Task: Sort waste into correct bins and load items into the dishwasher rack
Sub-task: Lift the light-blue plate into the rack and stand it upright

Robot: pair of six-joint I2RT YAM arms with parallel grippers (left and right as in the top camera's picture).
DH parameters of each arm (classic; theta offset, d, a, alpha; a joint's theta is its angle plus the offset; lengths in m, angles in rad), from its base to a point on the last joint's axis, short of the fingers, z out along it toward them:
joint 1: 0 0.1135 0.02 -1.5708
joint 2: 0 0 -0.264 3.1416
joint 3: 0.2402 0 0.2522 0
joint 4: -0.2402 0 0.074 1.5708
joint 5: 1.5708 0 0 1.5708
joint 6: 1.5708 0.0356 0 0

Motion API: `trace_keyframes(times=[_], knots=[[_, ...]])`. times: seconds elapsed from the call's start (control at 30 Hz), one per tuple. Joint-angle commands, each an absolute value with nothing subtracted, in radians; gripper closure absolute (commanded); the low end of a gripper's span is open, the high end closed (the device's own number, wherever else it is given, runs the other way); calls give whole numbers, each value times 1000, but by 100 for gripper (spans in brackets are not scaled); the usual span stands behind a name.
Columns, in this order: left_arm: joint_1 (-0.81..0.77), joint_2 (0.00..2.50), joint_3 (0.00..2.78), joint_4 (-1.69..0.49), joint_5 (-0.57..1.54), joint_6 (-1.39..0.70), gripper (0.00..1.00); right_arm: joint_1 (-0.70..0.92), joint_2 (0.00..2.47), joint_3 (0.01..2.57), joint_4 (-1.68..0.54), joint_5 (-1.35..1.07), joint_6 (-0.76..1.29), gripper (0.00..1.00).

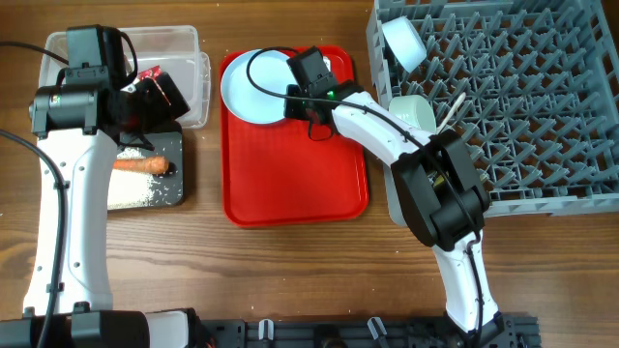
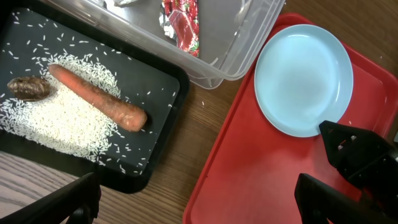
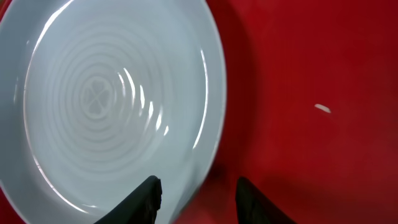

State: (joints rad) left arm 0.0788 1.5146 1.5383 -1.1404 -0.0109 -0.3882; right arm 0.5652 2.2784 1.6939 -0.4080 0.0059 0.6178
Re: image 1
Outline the red snack wrapper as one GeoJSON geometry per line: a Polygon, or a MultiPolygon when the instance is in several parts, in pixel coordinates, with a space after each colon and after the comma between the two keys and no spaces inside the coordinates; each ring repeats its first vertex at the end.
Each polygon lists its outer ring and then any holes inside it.
{"type": "Polygon", "coordinates": [[[142,81],[144,79],[156,79],[162,74],[162,69],[160,66],[155,66],[139,72],[136,76],[136,81],[142,81]]]}

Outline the orange carrot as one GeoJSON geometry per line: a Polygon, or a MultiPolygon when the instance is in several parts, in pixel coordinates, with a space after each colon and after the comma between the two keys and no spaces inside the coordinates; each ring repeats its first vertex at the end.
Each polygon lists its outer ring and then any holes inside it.
{"type": "Polygon", "coordinates": [[[170,162],[166,157],[154,156],[143,159],[118,159],[113,168],[121,171],[160,175],[169,168],[170,162]]]}

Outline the light blue plate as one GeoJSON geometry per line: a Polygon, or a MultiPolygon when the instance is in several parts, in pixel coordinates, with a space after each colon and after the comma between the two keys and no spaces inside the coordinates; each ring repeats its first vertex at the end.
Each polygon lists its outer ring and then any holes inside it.
{"type": "MultiPolygon", "coordinates": [[[[270,96],[255,88],[247,76],[247,65],[257,49],[242,53],[224,69],[221,78],[221,97],[226,108],[237,118],[257,125],[269,125],[284,119],[284,99],[270,96]]],[[[279,51],[261,53],[251,62],[250,76],[261,88],[286,94],[296,80],[279,51]]]]}

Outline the white rice pile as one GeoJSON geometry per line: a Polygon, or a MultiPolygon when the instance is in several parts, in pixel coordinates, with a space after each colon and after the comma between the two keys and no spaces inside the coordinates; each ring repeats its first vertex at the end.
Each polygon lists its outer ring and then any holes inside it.
{"type": "Polygon", "coordinates": [[[146,207],[154,197],[152,174],[113,169],[110,176],[107,209],[146,207]]]}

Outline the mint green bowl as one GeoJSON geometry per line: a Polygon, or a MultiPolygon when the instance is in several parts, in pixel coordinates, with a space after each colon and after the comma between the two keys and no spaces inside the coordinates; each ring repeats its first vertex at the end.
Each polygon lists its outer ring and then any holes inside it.
{"type": "Polygon", "coordinates": [[[394,97],[388,110],[400,120],[417,129],[431,133],[435,133],[437,130],[432,106],[422,96],[394,97]]]}

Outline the light blue bowl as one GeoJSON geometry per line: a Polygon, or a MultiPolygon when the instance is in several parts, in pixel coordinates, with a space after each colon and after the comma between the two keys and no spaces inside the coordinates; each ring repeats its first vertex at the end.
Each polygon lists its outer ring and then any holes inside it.
{"type": "Polygon", "coordinates": [[[414,72],[427,58],[427,49],[421,36],[406,17],[384,22],[383,35],[398,62],[408,72],[414,72]]]}

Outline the white plastic spoon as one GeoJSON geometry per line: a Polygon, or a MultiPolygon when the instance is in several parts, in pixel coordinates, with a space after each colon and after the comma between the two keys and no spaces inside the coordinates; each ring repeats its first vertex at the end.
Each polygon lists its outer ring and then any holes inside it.
{"type": "Polygon", "coordinates": [[[462,92],[461,94],[458,95],[456,101],[451,106],[451,108],[448,111],[447,115],[445,116],[445,118],[442,120],[442,122],[437,127],[436,133],[442,132],[447,127],[449,121],[454,117],[454,115],[456,114],[457,110],[460,108],[460,106],[465,101],[465,98],[466,98],[466,93],[465,92],[462,92]]]}

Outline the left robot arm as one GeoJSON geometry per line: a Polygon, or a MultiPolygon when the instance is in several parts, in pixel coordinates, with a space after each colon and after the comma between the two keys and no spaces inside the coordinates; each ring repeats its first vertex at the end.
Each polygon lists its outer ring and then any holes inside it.
{"type": "Polygon", "coordinates": [[[179,132],[188,105],[169,75],[138,75],[129,36],[90,25],[67,32],[56,82],[29,107],[42,164],[35,268],[22,315],[1,325],[5,347],[209,347],[191,308],[117,310],[106,266],[107,197],[121,147],[179,132]]]}

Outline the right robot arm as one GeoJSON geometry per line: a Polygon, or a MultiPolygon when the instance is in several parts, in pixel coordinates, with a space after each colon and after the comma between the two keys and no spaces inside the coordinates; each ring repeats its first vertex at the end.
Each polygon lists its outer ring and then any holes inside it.
{"type": "Polygon", "coordinates": [[[437,260],[448,317],[463,334],[480,336],[498,306],[482,256],[489,195],[465,142],[453,130],[432,133],[410,126],[356,82],[338,81],[315,46],[276,51],[284,55],[293,83],[283,92],[254,78],[251,86],[282,99],[285,117],[327,126],[390,167],[406,225],[437,260]]]}

